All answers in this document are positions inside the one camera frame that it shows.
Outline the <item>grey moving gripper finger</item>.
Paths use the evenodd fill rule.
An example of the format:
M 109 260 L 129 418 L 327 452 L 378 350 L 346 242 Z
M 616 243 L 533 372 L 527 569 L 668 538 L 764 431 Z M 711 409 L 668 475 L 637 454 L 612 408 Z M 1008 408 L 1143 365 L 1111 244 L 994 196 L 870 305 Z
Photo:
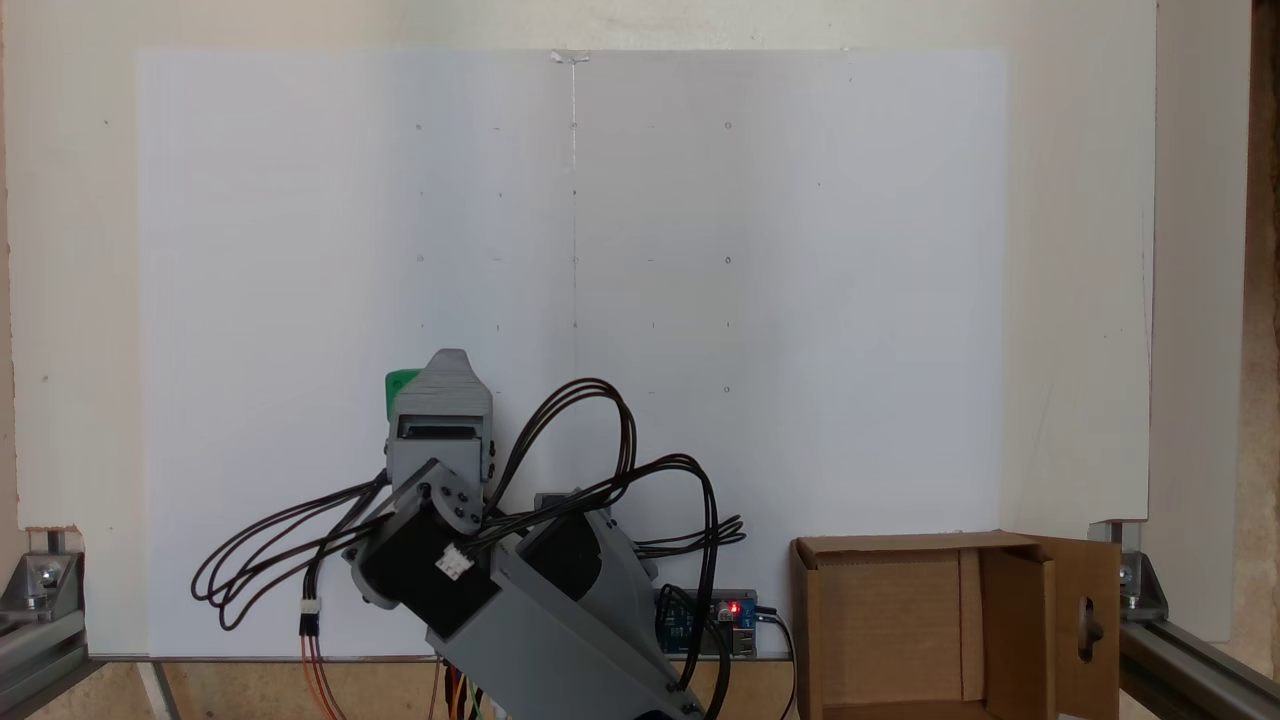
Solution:
M 489 418 L 493 393 L 465 350 L 442 348 L 424 368 L 394 372 L 394 418 L 399 414 Z

